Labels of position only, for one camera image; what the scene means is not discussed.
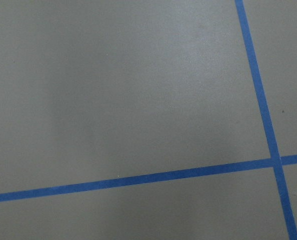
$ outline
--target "blue stripe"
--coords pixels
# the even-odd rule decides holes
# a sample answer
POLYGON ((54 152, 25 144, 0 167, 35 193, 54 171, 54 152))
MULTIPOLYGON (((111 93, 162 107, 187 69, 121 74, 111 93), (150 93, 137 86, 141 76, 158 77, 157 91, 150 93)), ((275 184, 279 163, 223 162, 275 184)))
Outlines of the blue stripe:
POLYGON ((0 202, 13 201, 20 199, 39 198, 52 195, 78 193, 100 189, 110 189, 123 186, 137 185, 137 184, 148 184, 162 181, 194 178, 207 175, 233 173, 246 170, 263 169, 272 167, 272 161, 270 159, 244 161, 238 163, 229 163, 223 165, 206 166, 191 168, 185 170, 168 171, 161 173, 154 173, 148 175, 131 176, 118 179, 93 181, 72 185, 62 185, 55 187, 46 187, 40 189, 16 191, 9 193, 0 194, 0 202))
POLYGON ((258 101, 259 111, 262 117, 264 131, 266 135, 267 145, 273 163, 275 179, 280 196, 280 201, 284 213, 286 228, 290 240, 297 240, 297 227, 295 224, 287 184, 283 172, 282 162, 279 154, 277 141, 274 134, 272 120, 269 107, 265 97, 264 87, 261 80, 260 70, 253 46, 251 32, 243 4, 243 0, 235 0, 239 23, 244 39, 248 63, 254 83, 256 97, 258 101))
POLYGON ((281 160, 283 165, 297 164, 297 155, 282 156, 281 160))

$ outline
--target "gray floor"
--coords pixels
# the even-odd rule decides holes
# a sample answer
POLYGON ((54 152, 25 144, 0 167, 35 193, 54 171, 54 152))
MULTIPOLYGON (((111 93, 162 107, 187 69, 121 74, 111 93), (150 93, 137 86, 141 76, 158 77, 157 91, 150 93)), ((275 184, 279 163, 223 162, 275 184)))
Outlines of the gray floor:
MULTIPOLYGON (((297 2, 244 3, 297 154, 297 2)), ((269 157, 233 0, 0 1, 0 193, 269 157)), ((268 168, 3 202, 0 239, 288 234, 268 168)))

